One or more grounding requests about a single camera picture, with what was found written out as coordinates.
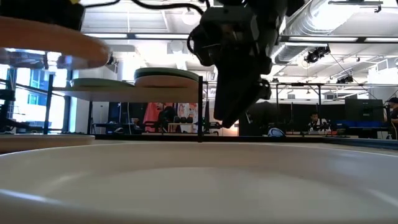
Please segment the exposed ductwork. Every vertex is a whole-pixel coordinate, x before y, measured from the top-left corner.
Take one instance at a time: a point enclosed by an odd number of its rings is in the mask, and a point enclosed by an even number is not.
[[[331,5],[329,0],[309,0],[288,21],[283,35],[328,35],[344,24],[357,6]],[[303,53],[307,46],[279,44],[272,55],[274,63],[286,65]]]

